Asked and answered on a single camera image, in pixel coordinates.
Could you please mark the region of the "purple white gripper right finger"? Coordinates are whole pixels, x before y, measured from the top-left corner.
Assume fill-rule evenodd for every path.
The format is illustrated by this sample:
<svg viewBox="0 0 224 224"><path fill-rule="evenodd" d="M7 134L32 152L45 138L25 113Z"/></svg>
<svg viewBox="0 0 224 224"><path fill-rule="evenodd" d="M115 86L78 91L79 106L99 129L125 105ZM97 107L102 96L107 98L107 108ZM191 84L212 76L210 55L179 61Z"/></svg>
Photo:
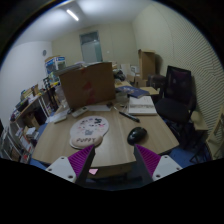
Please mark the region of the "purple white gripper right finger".
<svg viewBox="0 0 224 224"><path fill-rule="evenodd" d="M138 144L134 145L134 156L144 183L160 180L182 169L169 155L160 156Z"/></svg>

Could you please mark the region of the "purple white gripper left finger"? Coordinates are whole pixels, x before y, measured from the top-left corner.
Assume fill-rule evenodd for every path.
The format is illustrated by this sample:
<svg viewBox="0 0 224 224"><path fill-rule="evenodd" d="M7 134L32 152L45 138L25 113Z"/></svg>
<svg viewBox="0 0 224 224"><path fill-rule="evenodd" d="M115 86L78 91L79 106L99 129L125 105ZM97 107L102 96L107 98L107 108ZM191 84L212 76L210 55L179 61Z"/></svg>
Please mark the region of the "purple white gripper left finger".
<svg viewBox="0 0 224 224"><path fill-rule="evenodd" d="M69 157L61 156L47 169L56 176L83 186L95 156L95 146L90 145Z"/></svg>

